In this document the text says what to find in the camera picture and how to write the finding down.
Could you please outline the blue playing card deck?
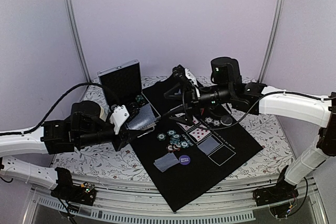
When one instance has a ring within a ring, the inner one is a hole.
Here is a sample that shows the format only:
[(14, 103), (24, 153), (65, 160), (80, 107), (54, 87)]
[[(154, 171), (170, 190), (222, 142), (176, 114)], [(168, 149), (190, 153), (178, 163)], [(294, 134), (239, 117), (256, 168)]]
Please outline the blue playing card deck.
[(129, 130), (142, 130), (156, 121), (156, 117), (153, 113), (150, 104), (142, 106), (139, 113), (126, 124), (126, 128)]

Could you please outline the blue ten chip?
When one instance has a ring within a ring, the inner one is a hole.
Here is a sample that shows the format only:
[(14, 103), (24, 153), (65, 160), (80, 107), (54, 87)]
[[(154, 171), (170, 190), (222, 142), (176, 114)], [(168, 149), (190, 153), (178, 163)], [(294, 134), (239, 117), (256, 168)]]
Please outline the blue ten chip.
[(214, 120), (214, 121), (213, 121), (213, 124), (214, 124), (215, 126), (220, 126), (221, 123), (220, 123), (219, 120)]
[(205, 119), (205, 121), (206, 121), (207, 123), (213, 123), (213, 119), (212, 119), (211, 117), (207, 117), (207, 118)]

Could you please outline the green twenty chip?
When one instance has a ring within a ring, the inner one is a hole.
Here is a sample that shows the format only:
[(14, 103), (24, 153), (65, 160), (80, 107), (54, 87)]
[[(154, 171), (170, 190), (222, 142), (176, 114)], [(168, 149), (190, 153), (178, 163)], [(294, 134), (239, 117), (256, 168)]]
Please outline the green twenty chip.
[(157, 139), (160, 140), (160, 141), (165, 140), (165, 138), (166, 138), (166, 136), (163, 133), (160, 133), (160, 134), (157, 135)]

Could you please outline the green poker chip stack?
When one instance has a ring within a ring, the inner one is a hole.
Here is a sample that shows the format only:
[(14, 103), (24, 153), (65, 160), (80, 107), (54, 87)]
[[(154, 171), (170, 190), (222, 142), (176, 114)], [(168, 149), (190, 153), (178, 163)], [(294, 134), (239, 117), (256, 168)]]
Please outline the green poker chip stack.
[(135, 97), (136, 102), (138, 103), (139, 106), (144, 106), (146, 104), (146, 101), (142, 95), (137, 95)]

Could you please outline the chip pile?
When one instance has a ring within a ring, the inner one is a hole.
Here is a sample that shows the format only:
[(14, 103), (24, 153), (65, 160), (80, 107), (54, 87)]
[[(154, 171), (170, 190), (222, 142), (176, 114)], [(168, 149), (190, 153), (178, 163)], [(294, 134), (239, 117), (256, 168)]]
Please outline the chip pile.
[(180, 134), (177, 134), (175, 130), (168, 130), (167, 135), (169, 137), (169, 144), (166, 147), (168, 152), (176, 152), (181, 149), (189, 148), (191, 145), (181, 137)]

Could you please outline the black round dealer button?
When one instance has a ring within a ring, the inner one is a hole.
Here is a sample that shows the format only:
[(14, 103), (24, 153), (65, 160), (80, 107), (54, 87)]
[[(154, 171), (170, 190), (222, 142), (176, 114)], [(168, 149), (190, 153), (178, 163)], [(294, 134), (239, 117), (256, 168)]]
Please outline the black round dealer button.
[(232, 125), (232, 123), (233, 123), (233, 119), (232, 119), (232, 117), (229, 116), (229, 115), (223, 115), (223, 116), (221, 117), (221, 119), (220, 119), (220, 122), (221, 122), (221, 124), (224, 125), (224, 126), (230, 126), (230, 125)]

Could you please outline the dealt card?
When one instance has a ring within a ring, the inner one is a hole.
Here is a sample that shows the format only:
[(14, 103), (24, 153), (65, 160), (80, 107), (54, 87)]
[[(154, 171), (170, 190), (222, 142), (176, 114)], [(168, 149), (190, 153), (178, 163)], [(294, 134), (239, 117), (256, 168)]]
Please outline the dealt card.
[(176, 165), (176, 161), (154, 162), (153, 164), (160, 172), (165, 172), (170, 167)]
[(164, 155), (163, 157), (156, 159), (154, 163), (157, 165), (178, 164), (179, 160), (176, 158), (176, 156), (173, 153), (168, 153)]

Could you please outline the purple small blind button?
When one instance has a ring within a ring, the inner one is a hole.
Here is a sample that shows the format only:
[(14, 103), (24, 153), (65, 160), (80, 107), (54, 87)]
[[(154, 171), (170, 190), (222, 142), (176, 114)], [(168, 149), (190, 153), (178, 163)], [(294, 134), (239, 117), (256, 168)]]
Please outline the purple small blind button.
[(184, 166), (190, 164), (191, 162), (191, 158), (188, 155), (181, 155), (178, 160), (179, 163)]

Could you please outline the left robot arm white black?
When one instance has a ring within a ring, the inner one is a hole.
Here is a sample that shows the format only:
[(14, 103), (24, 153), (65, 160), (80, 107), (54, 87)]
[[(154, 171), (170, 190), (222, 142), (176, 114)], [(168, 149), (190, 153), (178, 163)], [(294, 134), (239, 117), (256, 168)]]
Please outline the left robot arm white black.
[(47, 119), (69, 93), (90, 85), (89, 82), (84, 82), (68, 89), (36, 126), (1, 132), (1, 177), (16, 178), (58, 191), (67, 200), (77, 197), (80, 187), (73, 184), (69, 170), (34, 165), (17, 159), (16, 155), (72, 153), (106, 142), (113, 143), (115, 149), (128, 144), (135, 131), (128, 130), (125, 126), (130, 113), (120, 99), (116, 99), (108, 114), (93, 101), (81, 101), (72, 105), (70, 115), (65, 119)]

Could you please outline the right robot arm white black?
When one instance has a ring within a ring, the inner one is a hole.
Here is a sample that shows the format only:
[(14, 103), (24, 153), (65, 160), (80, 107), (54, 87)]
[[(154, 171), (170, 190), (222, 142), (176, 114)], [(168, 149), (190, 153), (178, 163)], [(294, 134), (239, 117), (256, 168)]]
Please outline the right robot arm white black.
[(259, 82), (243, 83), (238, 60), (230, 57), (213, 59), (211, 69), (212, 86), (203, 87), (187, 68), (181, 65), (173, 68), (172, 78), (177, 83), (164, 97), (181, 101), (182, 104), (169, 113), (184, 112), (182, 123), (191, 125), (192, 117), (202, 109), (229, 103), (245, 114), (279, 115), (319, 126), (312, 146), (281, 171), (271, 190), (276, 201), (284, 200), (303, 178), (335, 156), (335, 93), (308, 95)]

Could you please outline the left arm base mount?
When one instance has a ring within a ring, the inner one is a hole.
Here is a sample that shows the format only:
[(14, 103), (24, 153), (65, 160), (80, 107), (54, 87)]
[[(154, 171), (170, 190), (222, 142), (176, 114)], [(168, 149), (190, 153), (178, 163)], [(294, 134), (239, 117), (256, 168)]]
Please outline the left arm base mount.
[(93, 206), (97, 194), (95, 184), (84, 182), (80, 185), (75, 185), (69, 170), (57, 167), (55, 171), (57, 172), (57, 179), (56, 187), (50, 193), (52, 197), (67, 202)]

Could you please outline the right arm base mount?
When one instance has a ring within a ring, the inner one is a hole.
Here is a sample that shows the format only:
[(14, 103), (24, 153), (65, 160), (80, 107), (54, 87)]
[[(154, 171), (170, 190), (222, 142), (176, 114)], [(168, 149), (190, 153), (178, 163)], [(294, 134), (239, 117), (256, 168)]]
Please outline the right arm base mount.
[(270, 207), (271, 214), (276, 218), (287, 217), (294, 203), (297, 201), (299, 193), (296, 186), (293, 186), (285, 181), (277, 182), (271, 187), (259, 187), (253, 191), (253, 199), (257, 206), (275, 204), (287, 200), (286, 204)]

